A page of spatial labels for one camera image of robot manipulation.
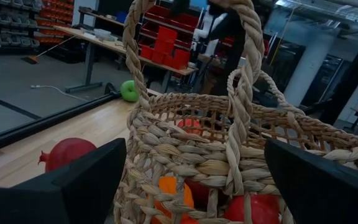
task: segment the broom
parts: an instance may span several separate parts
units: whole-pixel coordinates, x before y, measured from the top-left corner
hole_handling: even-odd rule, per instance
[[[57,44],[57,45],[55,45],[55,46],[49,48],[48,50],[42,52],[41,54],[38,54],[37,56],[28,56],[28,57],[24,57],[24,58],[21,58],[21,59],[22,59],[23,61],[29,63],[29,64],[35,65],[36,63],[38,63],[37,58],[38,58],[39,56],[41,56],[41,55],[47,53],[48,51],[54,49],[55,47],[58,47],[59,45],[64,44],[65,42],[71,40],[71,39],[74,38],[74,37],[75,37],[75,36],[70,37],[69,39],[67,39],[67,40],[65,40],[65,41],[63,41],[63,42],[61,42],[61,43],[59,43],[59,44]]]

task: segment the floor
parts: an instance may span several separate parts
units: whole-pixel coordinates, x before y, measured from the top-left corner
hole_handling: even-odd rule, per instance
[[[21,108],[34,116],[26,116],[0,105],[0,132],[44,117],[83,101],[62,95],[51,88],[31,89],[31,85],[55,86],[64,91],[67,86],[81,84],[84,79],[84,64],[67,64],[51,57],[39,58],[39,63],[30,65],[21,60],[22,55],[0,55],[0,100]],[[112,82],[116,87],[130,80],[127,68],[116,69],[116,64],[102,60],[94,64],[92,81]],[[153,83],[151,89],[161,91],[159,83]],[[93,100],[102,96],[104,87],[73,93],[84,100]]]

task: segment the red storage bin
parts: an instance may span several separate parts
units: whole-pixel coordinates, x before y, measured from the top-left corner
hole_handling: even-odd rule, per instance
[[[166,24],[169,24],[169,19],[166,19],[168,16],[169,9],[161,6],[153,6],[145,13],[145,17],[156,21],[164,22]]]
[[[264,45],[265,45],[264,55],[267,56],[267,54],[269,53],[269,42],[267,40],[264,40]]]
[[[167,55],[172,55],[174,47],[173,42],[174,40],[165,41],[157,39],[155,41],[154,50],[161,53],[165,53]]]
[[[169,67],[172,67],[173,65],[173,57],[170,55],[165,55],[163,64]]]
[[[138,45],[140,46],[140,48],[146,46],[146,47],[150,47],[152,44],[154,44],[154,40],[148,37],[141,37],[139,39]]]
[[[185,50],[175,50],[175,58],[173,59],[172,67],[181,70],[187,68],[187,63],[190,59],[190,52]]]
[[[156,24],[151,22],[146,22],[140,31],[142,34],[149,35],[153,38],[157,38],[158,36],[158,27]]]
[[[151,60],[153,56],[153,48],[148,46],[143,46],[140,56]]]
[[[226,43],[226,44],[230,45],[230,47],[231,47],[231,46],[233,46],[234,41],[231,37],[226,37],[225,39],[223,39],[223,43]]]
[[[190,50],[190,47],[191,47],[191,41],[190,42],[184,42],[184,41],[181,41],[181,40],[176,40],[175,44],[177,44],[178,46],[186,47],[189,50]]]
[[[170,24],[181,29],[194,32],[197,27],[198,17],[180,14],[178,17],[170,20]]]
[[[158,40],[176,40],[178,38],[178,33],[174,30],[160,26],[158,28]]]
[[[153,51],[152,61],[158,64],[163,64],[165,54]]]

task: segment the white cord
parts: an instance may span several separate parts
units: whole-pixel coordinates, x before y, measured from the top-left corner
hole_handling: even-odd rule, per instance
[[[81,101],[88,102],[88,100],[86,100],[86,99],[82,99],[82,98],[80,98],[80,97],[67,94],[67,93],[61,91],[59,88],[57,88],[57,87],[55,87],[55,86],[31,85],[30,87],[31,87],[31,88],[53,88],[53,89],[59,91],[61,94],[65,95],[65,96],[69,96],[69,97],[72,97],[72,98],[77,99],[77,100],[81,100]]]

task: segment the wall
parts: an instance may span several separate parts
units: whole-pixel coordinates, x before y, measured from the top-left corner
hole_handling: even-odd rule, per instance
[[[78,8],[80,6],[90,7],[91,9],[98,10],[99,0],[75,0],[74,1],[74,14],[73,14],[73,22],[72,25],[76,25],[80,23],[80,13],[78,12]],[[95,18],[93,16],[85,16],[84,24],[89,26],[94,26]]]

